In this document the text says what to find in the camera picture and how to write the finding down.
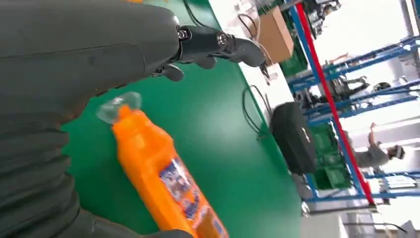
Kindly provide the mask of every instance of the screw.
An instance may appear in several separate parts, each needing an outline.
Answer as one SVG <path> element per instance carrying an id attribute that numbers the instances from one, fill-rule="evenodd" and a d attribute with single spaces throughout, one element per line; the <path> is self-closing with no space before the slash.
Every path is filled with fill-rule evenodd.
<path id="1" fill-rule="evenodd" d="M 180 40 L 186 40 L 188 37 L 188 32 L 186 30 L 178 30 L 178 38 Z"/>
<path id="2" fill-rule="evenodd" d="M 227 45 L 227 41 L 228 41 L 228 36 L 221 32 L 217 35 L 217 43 L 221 46 L 225 46 Z"/>

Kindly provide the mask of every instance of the metal frame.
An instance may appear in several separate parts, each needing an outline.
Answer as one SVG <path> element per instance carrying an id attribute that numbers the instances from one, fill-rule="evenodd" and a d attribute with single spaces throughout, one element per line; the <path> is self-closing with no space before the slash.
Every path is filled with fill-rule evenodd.
<path id="1" fill-rule="evenodd" d="M 329 65 L 323 68 L 323 73 L 325 74 L 325 79 L 331 81 L 338 78 L 340 75 L 346 73 L 354 72 L 356 70 L 369 67 L 371 65 L 384 62 L 386 60 L 399 57 L 402 55 L 410 54 L 416 52 L 419 45 L 420 36 L 413 36 L 405 40 L 400 41 L 397 44 L 391 46 L 383 47 L 381 49 L 371 51 L 365 55 L 349 59 L 343 63 Z M 364 62 L 351 66 L 351 64 L 365 60 Z M 316 79 L 314 74 L 305 75 L 302 77 L 288 79 L 289 87 L 292 93 L 301 91 L 303 89 L 309 88 L 311 86 L 319 84 L 319 81 Z"/>
<path id="2" fill-rule="evenodd" d="M 336 131 L 338 132 L 338 138 L 339 138 L 339 144 L 340 147 L 342 148 L 342 152 L 344 154 L 344 158 L 345 158 L 345 162 L 347 164 L 347 167 L 349 169 L 349 173 L 351 176 L 351 179 L 353 181 L 353 187 L 356 191 L 355 195 L 340 195 L 341 192 L 343 192 L 344 190 L 335 190 L 333 193 L 327 195 L 327 196 L 319 196 L 316 187 L 315 187 L 315 182 L 312 180 L 311 176 L 306 175 L 306 179 L 308 182 L 308 186 L 311 189 L 312 192 L 312 198 L 311 199 L 307 199 L 306 202 L 322 202 L 322 201 L 337 201 L 337 200 L 367 200 L 369 202 L 370 206 L 375 206 L 375 201 L 373 200 L 374 198 L 381 198 L 381 199 L 389 199 L 389 198 L 396 198 L 399 196 L 420 196 L 420 190 L 417 191 L 408 191 L 408 192 L 389 192 L 389 191 L 382 191 L 380 193 L 373 193 L 370 190 L 370 186 L 367 183 L 366 179 L 377 179 L 378 176 L 395 176 L 395 175 L 405 175 L 405 176 L 415 176 L 417 174 L 411 174 L 411 173 L 405 173 L 405 172 L 401 172 L 401 173 L 393 173 L 393 174 L 383 174 L 383 175 L 374 175 L 374 176 L 367 176 L 367 175 L 363 175 L 357 164 L 356 164 L 356 160 L 354 158 L 354 155 L 351 151 L 351 147 L 349 142 L 347 141 L 347 138 L 345 137 L 345 133 L 341 127 L 340 121 L 339 121 L 339 116 L 337 113 L 337 109 L 336 109 L 336 105 L 334 104 L 334 101 L 331 97 L 331 95 L 329 94 L 329 89 L 327 88 L 327 80 L 331 80 L 333 78 L 337 78 L 339 75 L 345 74 L 347 72 L 352 72 L 358 69 L 361 69 L 363 67 L 367 67 L 370 65 L 373 65 L 375 63 L 378 62 L 382 62 L 394 57 L 397 57 L 399 55 L 403 55 L 406 54 L 407 52 L 411 51 L 412 49 L 417 49 L 419 46 L 419 36 L 415 36 L 415 37 L 411 37 L 409 39 L 406 39 L 398 44 L 394 44 L 392 46 L 389 47 L 385 47 L 385 48 L 381 48 L 379 50 L 370 52 L 366 55 L 348 60 L 344 63 L 338 64 L 338 65 L 332 65 L 332 66 L 328 66 L 325 67 L 324 69 L 320 66 L 317 55 L 316 55 L 316 51 L 315 51 L 315 47 L 313 45 L 312 42 L 312 38 L 311 38 L 311 33 L 309 30 L 309 26 L 308 23 L 306 22 L 305 19 L 305 14 L 303 12 L 303 7 L 301 3 L 298 3 L 295 7 L 292 7 L 290 9 L 290 13 L 291 16 L 293 18 L 293 21 L 295 23 L 296 26 L 296 30 L 298 33 L 298 36 L 300 38 L 300 40 L 302 41 L 302 45 L 303 48 L 305 50 L 305 53 L 308 57 L 308 61 L 311 65 L 311 68 L 313 69 L 313 71 L 315 72 L 315 74 L 313 75 L 309 75 L 306 76 L 306 78 L 303 79 L 297 79 L 297 81 L 292 81 L 291 83 L 289 83 L 290 88 L 292 90 L 292 92 L 297 91 L 300 87 L 301 88 L 306 88 L 309 85 L 314 85 L 314 84 L 318 84 L 319 82 L 322 83 L 322 86 L 324 87 L 326 96 L 328 98 L 328 103 L 331 106 L 331 112 L 332 112 L 332 117 L 328 117 L 327 119 L 322 119 L 321 121 L 316 121 L 317 123 L 325 123 L 325 122 L 333 122 L 333 125 L 336 129 Z M 407 50 L 402 48 L 402 46 L 404 45 L 410 45 L 411 49 Z M 365 60 L 371 57 L 375 57 L 375 59 L 369 59 L 366 62 L 363 62 L 359 65 L 356 66 L 352 66 L 352 67 L 347 67 L 348 64 L 352 63 L 352 62 L 357 62 L 359 60 Z M 345 67 L 344 69 L 339 69 L 337 73 L 332 73 L 330 75 L 325 74 L 325 71 L 331 71 L 334 69 L 338 69 L 338 68 L 342 68 Z M 376 94 L 376 96 L 379 95 L 387 95 L 387 94 L 394 94 L 394 93 L 407 93 L 409 92 L 409 87 L 405 86 L 405 87 L 395 87 L 395 88 L 391 88 L 389 90 L 383 90 L 380 91 Z M 407 97 L 404 100 L 414 100 L 414 98 L 411 97 Z M 342 102 L 341 104 L 337 104 L 338 107 L 342 107 L 342 105 L 344 105 L 345 103 L 351 103 L 354 102 L 353 100 L 349 100 L 346 102 Z M 389 106 L 389 105 L 393 105 L 396 103 L 401 103 L 400 101 L 393 101 L 393 102 L 388 102 L 385 103 L 385 105 L 381 104 L 381 105 L 375 105 L 374 108 L 380 108 L 380 107 L 385 107 L 385 106 Z M 342 113 L 340 115 L 340 117 L 350 117 L 350 116 L 354 116 L 357 115 L 354 112 L 351 114 L 345 114 Z"/>

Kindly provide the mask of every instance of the black device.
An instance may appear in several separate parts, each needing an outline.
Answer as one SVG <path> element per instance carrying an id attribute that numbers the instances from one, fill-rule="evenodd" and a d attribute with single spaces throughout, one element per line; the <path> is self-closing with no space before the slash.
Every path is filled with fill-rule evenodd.
<path id="1" fill-rule="evenodd" d="M 289 102 L 276 107 L 270 128 L 289 170 L 295 174 L 314 173 L 316 170 L 314 140 L 300 110 L 300 104 Z"/>
<path id="2" fill-rule="evenodd" d="M 173 63 L 211 68 L 214 58 L 250 66 L 264 61 L 253 42 L 181 27 L 161 7 L 0 0 L 0 237 L 139 237 L 80 208 L 60 127 L 110 88 L 148 76 L 177 81 L 183 72 Z"/>

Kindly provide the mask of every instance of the orange bottle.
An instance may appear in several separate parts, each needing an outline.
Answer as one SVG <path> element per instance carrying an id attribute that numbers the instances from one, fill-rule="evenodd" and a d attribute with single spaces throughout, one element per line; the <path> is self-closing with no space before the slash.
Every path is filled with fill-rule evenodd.
<path id="1" fill-rule="evenodd" d="M 180 229 L 195 238 L 228 238 L 174 148 L 172 138 L 139 110 L 140 95 L 124 94 L 98 116 L 113 123 L 118 160 L 161 230 Z"/>

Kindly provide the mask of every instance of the green workbench surface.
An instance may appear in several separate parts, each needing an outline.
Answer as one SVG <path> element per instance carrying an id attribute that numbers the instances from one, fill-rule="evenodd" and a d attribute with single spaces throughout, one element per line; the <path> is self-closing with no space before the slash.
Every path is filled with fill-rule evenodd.
<path id="1" fill-rule="evenodd" d="M 206 0 L 192 10 L 217 27 Z M 155 0 L 192 24 L 182 0 Z M 232 238 L 299 237 L 300 198 L 271 136 L 258 141 L 244 119 L 245 78 L 237 64 L 219 60 L 212 70 L 182 65 L 178 83 L 149 78 L 93 98 L 80 118 L 64 127 L 65 153 L 72 157 L 82 206 L 140 234 L 158 231 L 121 169 L 110 126 L 96 117 L 98 107 L 127 91 L 142 95 L 142 109 L 175 140 L 175 146 Z M 247 109 L 261 121 L 251 97 Z"/>

